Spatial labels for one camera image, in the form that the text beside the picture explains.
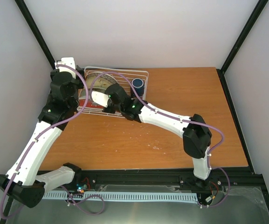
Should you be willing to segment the white floral pattern plate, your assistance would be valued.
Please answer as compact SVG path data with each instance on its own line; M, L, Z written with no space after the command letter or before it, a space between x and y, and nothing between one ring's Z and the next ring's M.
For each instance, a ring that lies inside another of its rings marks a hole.
M92 72L92 73L88 74L88 75L86 76L86 78L87 78L87 77L97 77L99 74L100 74L100 72ZM101 75L101 77L102 77L102 76L110 76L110 77L114 78L112 75L107 74L107 73Z

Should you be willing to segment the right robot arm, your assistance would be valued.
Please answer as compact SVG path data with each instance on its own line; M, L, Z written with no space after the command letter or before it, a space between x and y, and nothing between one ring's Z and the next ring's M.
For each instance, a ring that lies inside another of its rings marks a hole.
M194 176L202 180L209 177L208 151L212 133L200 115L181 116L161 110L146 101L131 98L119 84L109 86L105 94L109 98L106 109L110 113L118 111L127 120L158 126L181 137L185 153L192 157Z

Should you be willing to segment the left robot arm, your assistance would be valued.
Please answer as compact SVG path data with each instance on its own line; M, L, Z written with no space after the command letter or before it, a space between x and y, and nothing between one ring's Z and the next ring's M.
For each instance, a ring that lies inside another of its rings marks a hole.
M38 170L68 122L81 114L78 110L78 91L87 89L84 73L79 68L58 64L51 73L50 93L36 123L35 130L15 164L0 175L4 196L33 208L44 194L62 185L72 188L81 185L81 169L71 163L43 175Z

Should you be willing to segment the cream bird pattern plate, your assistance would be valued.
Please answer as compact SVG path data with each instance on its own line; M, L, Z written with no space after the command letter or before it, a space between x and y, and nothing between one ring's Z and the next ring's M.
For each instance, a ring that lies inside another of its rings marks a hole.
M110 77L110 76L102 76L99 77L94 84L92 85L93 81L95 80L96 77L87 77L85 79L87 87L93 88L93 89L103 89L106 90L109 86L116 84L117 81Z

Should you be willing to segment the dark blue ceramic mug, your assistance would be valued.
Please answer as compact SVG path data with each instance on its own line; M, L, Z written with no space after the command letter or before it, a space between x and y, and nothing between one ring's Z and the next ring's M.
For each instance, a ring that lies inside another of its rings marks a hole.
M133 87L133 88L132 87L130 88L131 98L136 97L135 93L137 93L137 95L139 97L143 97L144 91L145 91L145 83L144 83L143 79L134 78L131 81L131 85Z

